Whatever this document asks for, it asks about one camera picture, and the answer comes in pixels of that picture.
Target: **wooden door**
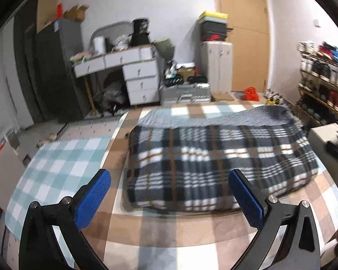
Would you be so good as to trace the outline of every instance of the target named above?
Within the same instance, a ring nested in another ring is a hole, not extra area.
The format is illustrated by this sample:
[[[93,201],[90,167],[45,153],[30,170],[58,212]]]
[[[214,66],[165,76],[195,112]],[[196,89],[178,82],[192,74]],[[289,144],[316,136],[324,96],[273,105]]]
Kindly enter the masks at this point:
[[[269,24],[266,0],[217,0],[218,10],[228,14],[227,25],[234,30],[233,91],[254,87],[264,91],[268,78]]]

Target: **desk leg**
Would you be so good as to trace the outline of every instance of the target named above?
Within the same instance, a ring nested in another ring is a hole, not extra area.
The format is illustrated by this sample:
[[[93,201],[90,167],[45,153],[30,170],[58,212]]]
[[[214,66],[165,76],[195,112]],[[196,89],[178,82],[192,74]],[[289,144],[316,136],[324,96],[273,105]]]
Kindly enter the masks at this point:
[[[96,108],[93,102],[93,97],[91,96],[89,84],[87,83],[87,78],[84,76],[84,82],[85,82],[85,89],[87,90],[87,98],[89,99],[90,106],[91,106],[91,113],[96,114]]]

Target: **shelf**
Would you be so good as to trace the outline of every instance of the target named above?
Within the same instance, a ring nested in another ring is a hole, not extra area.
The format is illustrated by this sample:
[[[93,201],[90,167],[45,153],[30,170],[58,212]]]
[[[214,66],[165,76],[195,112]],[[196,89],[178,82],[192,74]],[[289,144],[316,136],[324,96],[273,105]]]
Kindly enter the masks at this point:
[[[296,107],[303,113],[305,113],[307,116],[309,116],[313,121],[315,121],[318,125],[323,126],[320,121],[317,121],[315,118],[313,118],[310,114],[308,114],[305,110],[303,110],[299,105],[296,105]]]
[[[332,108],[330,105],[328,105],[327,103],[325,103],[324,101],[322,101],[321,99],[319,99],[318,97],[314,96],[314,94],[310,93],[309,91],[306,91],[305,89],[301,88],[298,86],[299,91],[302,91],[303,93],[309,95],[310,97],[314,98],[316,101],[318,101],[319,103],[321,103],[322,105],[324,105],[325,107],[327,107],[328,109],[330,109],[331,111],[335,112],[338,115],[338,111],[335,108]]]
[[[305,55],[305,56],[309,56],[309,57],[312,57],[312,58],[315,58],[315,59],[318,59],[318,60],[321,60],[323,62],[326,62],[332,66],[335,66],[335,67],[338,67],[338,64],[336,62],[333,62],[332,60],[328,60],[326,58],[323,58],[323,57],[319,57],[317,55],[313,55],[313,54],[309,54],[309,53],[305,53],[305,52],[300,52],[302,55]]]
[[[330,82],[328,82],[328,81],[323,80],[321,77],[317,77],[317,76],[315,76],[315,75],[313,75],[312,73],[307,72],[307,71],[301,70],[301,72],[303,72],[303,73],[305,73],[305,74],[312,75],[312,76],[314,76],[315,78],[319,78],[320,80],[322,80],[323,82],[327,83],[328,85],[333,86],[333,87],[335,87],[335,88],[338,89],[338,86],[336,86],[336,85],[334,85],[334,84],[332,84],[332,83],[330,83]]]

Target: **white cylinder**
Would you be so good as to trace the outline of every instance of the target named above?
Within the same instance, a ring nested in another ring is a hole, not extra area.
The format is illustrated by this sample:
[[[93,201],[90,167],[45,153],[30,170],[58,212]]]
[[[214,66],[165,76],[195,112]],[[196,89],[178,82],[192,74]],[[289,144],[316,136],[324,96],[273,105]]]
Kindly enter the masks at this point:
[[[94,49],[97,55],[106,54],[105,38],[103,36],[94,38]]]

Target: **teal and white checkered fabric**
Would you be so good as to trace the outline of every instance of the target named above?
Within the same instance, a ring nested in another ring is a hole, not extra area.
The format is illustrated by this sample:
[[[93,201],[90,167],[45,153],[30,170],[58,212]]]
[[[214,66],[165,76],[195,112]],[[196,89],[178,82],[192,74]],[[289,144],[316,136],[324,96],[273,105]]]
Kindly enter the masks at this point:
[[[74,196],[99,170],[109,140],[104,137],[57,141],[40,148],[19,180],[5,212],[6,226],[18,240],[29,204],[35,200],[41,205],[55,204],[65,196]],[[54,227],[54,231],[57,237],[61,235],[59,228]]]

